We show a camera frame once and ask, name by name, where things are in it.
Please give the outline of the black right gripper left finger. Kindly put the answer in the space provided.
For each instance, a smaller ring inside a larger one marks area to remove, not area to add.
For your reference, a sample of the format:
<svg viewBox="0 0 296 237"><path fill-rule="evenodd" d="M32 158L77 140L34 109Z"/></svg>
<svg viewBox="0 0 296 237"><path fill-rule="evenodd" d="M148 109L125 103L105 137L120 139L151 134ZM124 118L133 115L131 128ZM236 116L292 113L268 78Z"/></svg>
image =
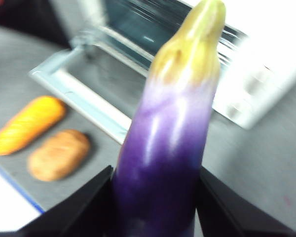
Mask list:
<svg viewBox="0 0 296 237"><path fill-rule="evenodd" d="M17 237L103 237L110 213L109 165L67 199L22 227Z"/></svg>

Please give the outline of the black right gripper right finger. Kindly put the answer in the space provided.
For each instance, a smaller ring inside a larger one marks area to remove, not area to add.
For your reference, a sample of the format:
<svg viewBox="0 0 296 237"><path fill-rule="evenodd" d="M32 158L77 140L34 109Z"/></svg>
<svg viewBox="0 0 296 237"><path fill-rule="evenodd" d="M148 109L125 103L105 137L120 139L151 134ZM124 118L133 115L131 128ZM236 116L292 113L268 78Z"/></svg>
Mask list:
<svg viewBox="0 0 296 237"><path fill-rule="evenodd" d="M198 186L198 218L205 237L295 237L296 232L240 197L205 168Z"/></svg>

